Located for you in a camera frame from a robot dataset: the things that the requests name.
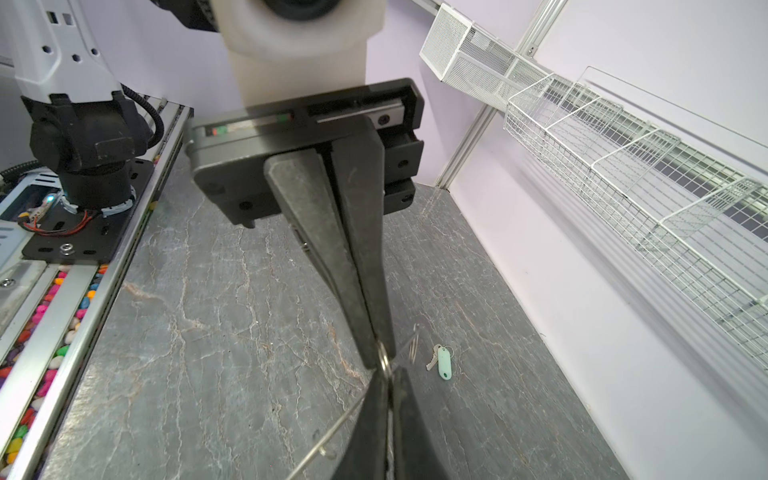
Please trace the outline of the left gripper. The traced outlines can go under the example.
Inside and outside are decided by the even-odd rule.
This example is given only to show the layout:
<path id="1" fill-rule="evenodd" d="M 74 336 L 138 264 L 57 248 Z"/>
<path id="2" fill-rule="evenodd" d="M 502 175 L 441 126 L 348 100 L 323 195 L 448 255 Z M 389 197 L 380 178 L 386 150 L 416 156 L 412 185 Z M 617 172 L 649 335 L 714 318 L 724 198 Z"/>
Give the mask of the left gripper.
<path id="1" fill-rule="evenodd" d="M 424 107 L 415 82 L 402 78 L 186 124 L 195 184 L 234 225 L 250 227 L 282 212 L 336 297 L 368 369 L 380 354 L 392 359 L 397 352 L 383 213 L 413 202 L 424 150 L 415 132 Z M 335 140 L 347 132 L 353 134 Z M 309 149 L 328 153 L 331 143 L 341 217 L 324 161 Z"/>

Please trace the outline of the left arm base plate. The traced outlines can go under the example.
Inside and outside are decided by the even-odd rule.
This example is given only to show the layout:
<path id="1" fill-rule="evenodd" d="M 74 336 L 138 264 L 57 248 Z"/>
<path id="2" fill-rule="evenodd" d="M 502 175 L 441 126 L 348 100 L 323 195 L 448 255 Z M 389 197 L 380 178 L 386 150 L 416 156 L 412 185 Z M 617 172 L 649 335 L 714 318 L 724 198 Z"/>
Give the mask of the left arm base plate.
<path id="1" fill-rule="evenodd" d="M 61 200 L 57 201 L 38 222 L 38 228 L 44 231 L 71 232 L 71 235 L 50 237 L 34 233 L 22 249 L 23 257 L 48 263 L 109 263 L 118 250 L 123 234 L 127 232 L 154 168 L 154 164 L 147 160 L 129 162 L 133 204 L 107 216 L 97 210 L 90 211 L 90 220 L 80 230 L 76 228 L 85 219 L 85 213 L 71 213 Z"/>

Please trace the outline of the grey perforated ring disc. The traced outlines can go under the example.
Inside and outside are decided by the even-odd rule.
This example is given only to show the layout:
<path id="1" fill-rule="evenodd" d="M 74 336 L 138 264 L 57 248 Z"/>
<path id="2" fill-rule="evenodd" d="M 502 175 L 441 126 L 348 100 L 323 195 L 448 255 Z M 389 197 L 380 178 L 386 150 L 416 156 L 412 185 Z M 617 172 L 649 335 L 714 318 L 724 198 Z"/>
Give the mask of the grey perforated ring disc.
<path id="1" fill-rule="evenodd" d="M 408 351 L 408 358 L 411 362 L 415 360 L 416 351 L 418 349 L 418 342 L 420 338 L 420 332 L 422 328 L 419 323 L 416 323 L 412 327 L 412 333 L 408 337 L 407 342 L 398 348 L 397 354 L 402 351 Z M 298 479 L 300 475 L 309 467 L 309 465 L 318 457 L 323 457 L 329 460 L 336 458 L 335 453 L 331 453 L 327 446 L 333 437 L 339 432 L 342 426 L 352 417 L 355 411 L 361 406 L 367 394 L 368 387 L 365 387 L 362 393 L 352 402 L 352 404 L 343 411 L 343 413 L 330 425 L 330 427 L 322 434 L 315 432 L 313 435 L 313 445 L 308 453 L 302 458 L 302 460 L 291 470 L 288 474 L 288 480 Z"/>

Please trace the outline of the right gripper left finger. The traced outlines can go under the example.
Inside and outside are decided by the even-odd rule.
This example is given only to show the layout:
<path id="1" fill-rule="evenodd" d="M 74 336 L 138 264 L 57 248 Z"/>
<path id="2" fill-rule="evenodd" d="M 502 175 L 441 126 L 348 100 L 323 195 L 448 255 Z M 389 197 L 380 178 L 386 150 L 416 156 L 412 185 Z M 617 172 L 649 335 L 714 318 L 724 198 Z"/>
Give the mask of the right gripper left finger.
<path id="1" fill-rule="evenodd" d="M 391 371 L 374 373 L 333 480 L 386 478 L 391 379 Z"/>

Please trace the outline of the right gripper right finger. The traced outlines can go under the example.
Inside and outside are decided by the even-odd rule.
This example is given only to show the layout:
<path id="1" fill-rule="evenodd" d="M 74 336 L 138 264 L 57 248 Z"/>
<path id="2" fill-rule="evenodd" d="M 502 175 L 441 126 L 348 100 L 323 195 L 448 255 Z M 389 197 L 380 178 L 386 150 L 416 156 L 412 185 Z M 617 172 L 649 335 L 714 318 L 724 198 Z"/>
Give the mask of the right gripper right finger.
<path id="1" fill-rule="evenodd" d="M 448 479 L 433 447 L 408 371 L 398 368 L 391 382 L 395 479 Z"/>

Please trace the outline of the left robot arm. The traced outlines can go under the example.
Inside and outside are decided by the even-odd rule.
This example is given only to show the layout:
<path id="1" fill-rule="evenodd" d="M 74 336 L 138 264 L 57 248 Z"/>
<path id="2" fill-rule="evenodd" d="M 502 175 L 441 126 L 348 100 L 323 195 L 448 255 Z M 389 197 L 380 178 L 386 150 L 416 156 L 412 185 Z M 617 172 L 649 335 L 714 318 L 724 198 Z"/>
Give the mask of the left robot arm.
<path id="1" fill-rule="evenodd" d="M 1 28 L 30 117 L 33 157 L 61 191 L 21 217 L 47 255 L 124 219 L 145 185 L 140 161 L 164 138 L 145 98 L 114 73 L 97 38 L 128 26 L 105 3 L 5 1 Z M 157 1 L 134 26 L 207 117 L 186 128 L 192 178 L 233 224 L 282 216 L 340 304 L 369 369 L 396 353 L 383 267 L 383 218 L 408 207 L 423 149 L 424 100 L 408 78 L 370 84 L 367 44 L 383 1 Z"/>

